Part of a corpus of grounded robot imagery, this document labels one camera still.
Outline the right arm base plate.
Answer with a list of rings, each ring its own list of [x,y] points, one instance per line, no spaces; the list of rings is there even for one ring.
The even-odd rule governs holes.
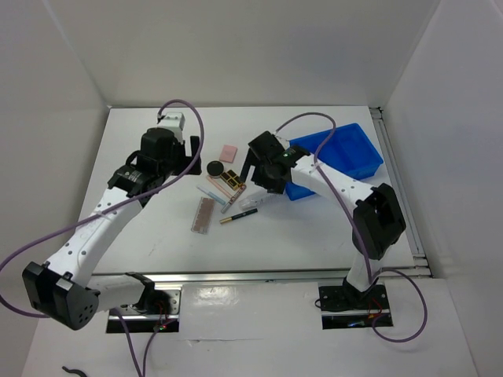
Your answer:
[[[391,307],[383,284],[376,285],[364,298],[351,302],[343,286],[320,286],[314,305],[321,311],[324,330],[392,327]]]

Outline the red lip gloss tube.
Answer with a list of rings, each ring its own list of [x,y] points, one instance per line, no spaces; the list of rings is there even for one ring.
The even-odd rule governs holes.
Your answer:
[[[221,213],[225,214],[228,209],[232,207],[232,205],[237,201],[237,199],[240,197],[240,195],[244,192],[244,190],[247,188],[246,185],[242,185],[229,199],[229,201],[223,206],[221,209]]]

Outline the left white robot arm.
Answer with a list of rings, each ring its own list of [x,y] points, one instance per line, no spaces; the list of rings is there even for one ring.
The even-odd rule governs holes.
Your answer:
[[[136,217],[171,176],[199,175],[200,138],[192,136],[185,153],[181,112],[160,115],[158,125],[141,137],[140,148],[114,172],[91,221],[43,264],[29,263],[22,273],[33,309],[76,331],[101,311],[129,306],[137,313],[161,313],[169,294],[140,273],[95,276],[94,270],[123,228]]]

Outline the white lotion bottle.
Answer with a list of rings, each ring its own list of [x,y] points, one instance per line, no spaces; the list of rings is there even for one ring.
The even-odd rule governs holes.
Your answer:
[[[260,199],[247,197],[239,202],[239,207],[241,210],[249,210],[256,208],[257,206],[260,205],[260,203],[261,203]]]

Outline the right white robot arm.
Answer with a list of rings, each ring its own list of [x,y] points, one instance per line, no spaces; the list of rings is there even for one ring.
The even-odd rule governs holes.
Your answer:
[[[362,307],[383,271],[388,249],[406,230],[395,190],[386,183],[373,186],[357,181],[301,146],[285,148],[269,131],[248,143],[240,173],[242,180],[248,178],[251,168],[251,181],[268,193],[282,194],[285,186],[293,183],[341,206],[350,222],[357,251],[343,280],[343,299],[352,308]]]

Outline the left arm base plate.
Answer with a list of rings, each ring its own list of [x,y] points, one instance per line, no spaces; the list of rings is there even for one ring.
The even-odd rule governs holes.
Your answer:
[[[182,303],[180,284],[157,284],[156,290],[163,291],[167,303],[157,300],[152,309],[141,311],[132,305],[121,305],[117,312],[122,316],[131,334],[152,334],[155,330],[176,333],[179,331],[179,317]]]

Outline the black gold eyeliner pencil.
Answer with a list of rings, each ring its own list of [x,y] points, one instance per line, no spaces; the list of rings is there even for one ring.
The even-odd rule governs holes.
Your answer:
[[[256,214],[258,213],[258,209],[257,208],[253,208],[253,209],[250,209],[250,210],[246,210],[246,211],[243,211],[243,212],[240,212],[239,214],[235,214],[235,215],[232,215],[232,216],[229,216],[227,218],[223,218],[219,221],[219,223],[221,225],[224,225],[226,223],[229,223],[229,222],[232,222],[232,221],[236,221],[236,220],[239,220],[241,218],[245,218],[247,216],[250,216],[250,215],[253,215],[253,214]]]

